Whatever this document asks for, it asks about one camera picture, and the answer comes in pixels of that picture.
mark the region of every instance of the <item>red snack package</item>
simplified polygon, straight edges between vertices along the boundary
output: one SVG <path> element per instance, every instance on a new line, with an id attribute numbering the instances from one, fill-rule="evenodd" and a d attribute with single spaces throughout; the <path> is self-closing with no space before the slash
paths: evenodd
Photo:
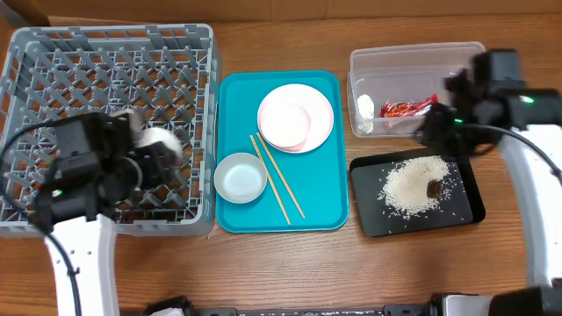
<path id="1" fill-rule="evenodd" d="M 429 107 L 436 102 L 437 95 L 434 94 L 424 101 L 386 103 L 380 108 L 380 117 L 401 118 L 423 115 L 429 110 Z"/>

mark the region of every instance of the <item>plastic dish rack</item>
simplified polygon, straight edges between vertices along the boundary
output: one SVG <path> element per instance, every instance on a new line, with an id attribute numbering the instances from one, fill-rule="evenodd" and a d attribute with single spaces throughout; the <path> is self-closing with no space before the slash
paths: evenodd
<path id="1" fill-rule="evenodd" d="M 0 79 L 2 145 L 19 129 L 85 112 L 135 109 L 172 131 L 184 163 L 172 183 L 117 207 L 120 233 L 193 236 L 214 225 L 221 58 L 209 25 L 46 27 L 16 31 Z M 5 159 L 7 191 L 32 211 L 56 156 L 54 129 L 20 139 Z M 39 236 L 4 202 L 0 236 Z"/>

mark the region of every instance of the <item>green indicator light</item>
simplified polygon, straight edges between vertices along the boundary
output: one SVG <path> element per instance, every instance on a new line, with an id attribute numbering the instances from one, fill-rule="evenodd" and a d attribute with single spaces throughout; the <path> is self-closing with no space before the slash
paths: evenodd
<path id="1" fill-rule="evenodd" d="M 532 104 L 533 102 L 535 102 L 535 100 L 532 97 L 527 97 L 527 96 L 519 96 L 519 99 L 524 103 L 528 103 L 528 104 Z"/>

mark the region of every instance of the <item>brown food piece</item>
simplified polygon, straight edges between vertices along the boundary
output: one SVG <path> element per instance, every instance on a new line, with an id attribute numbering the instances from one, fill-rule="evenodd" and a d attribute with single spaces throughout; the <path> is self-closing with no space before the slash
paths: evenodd
<path id="1" fill-rule="evenodd" d="M 428 198 L 439 198 L 441 194 L 441 187 L 443 184 L 441 181 L 431 180 L 428 182 Z"/>

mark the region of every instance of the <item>plastic tray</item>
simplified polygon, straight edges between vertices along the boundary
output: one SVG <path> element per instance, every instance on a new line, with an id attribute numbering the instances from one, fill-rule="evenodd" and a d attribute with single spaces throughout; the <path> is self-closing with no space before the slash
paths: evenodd
<path id="1" fill-rule="evenodd" d="M 353 51 L 348 77 L 351 130 L 357 137 L 410 136 L 421 123 L 419 117 L 380 118 L 380 108 L 386 102 L 422 101 L 433 94 L 448 104 L 443 79 L 469 67 L 471 58 L 485 50 L 479 42 L 465 42 Z M 375 105 L 375 118 L 358 113 L 357 99 L 365 94 Z"/>
<path id="2" fill-rule="evenodd" d="M 287 154 L 269 147 L 306 219 L 300 216 L 267 154 L 256 140 L 292 225 L 287 225 L 268 184 L 257 200 L 245 205 L 235 205 L 217 196 L 217 220 L 228 232 L 335 230 L 349 216 L 340 86 L 335 76 L 327 71 L 240 73 L 227 77 L 220 86 L 218 161 L 233 153 L 256 154 L 249 135 L 257 132 L 257 109 L 270 91 L 288 83 L 316 88 L 326 96 L 334 110 L 332 133 L 312 152 Z"/>
<path id="3" fill-rule="evenodd" d="M 202 235 L 214 225 L 214 136 L 220 50 L 209 25 L 46 27 L 16 31 L 2 79 L 3 144 L 23 126 L 89 111 L 124 108 L 145 127 L 172 131 L 184 146 L 173 183 L 117 210 L 118 231 L 137 236 Z M 7 191 L 27 209 L 55 155 L 54 131 L 22 138 L 6 161 Z M 0 236 L 39 236 L 8 205 Z"/>
<path id="4" fill-rule="evenodd" d="M 420 213 L 420 217 L 403 219 L 391 215 L 393 208 L 386 205 L 384 199 L 378 199 L 378 193 L 385 186 L 386 176 L 394 168 L 393 162 L 431 155 L 439 155 L 452 165 L 449 169 L 450 174 L 444 179 L 457 183 L 454 187 L 448 186 L 450 199 L 440 201 L 439 210 L 428 210 Z M 364 233 L 370 237 L 479 223 L 486 216 L 486 209 L 467 156 L 452 156 L 430 148 L 414 149 L 356 158 L 349 165 L 349 172 L 361 226 Z"/>

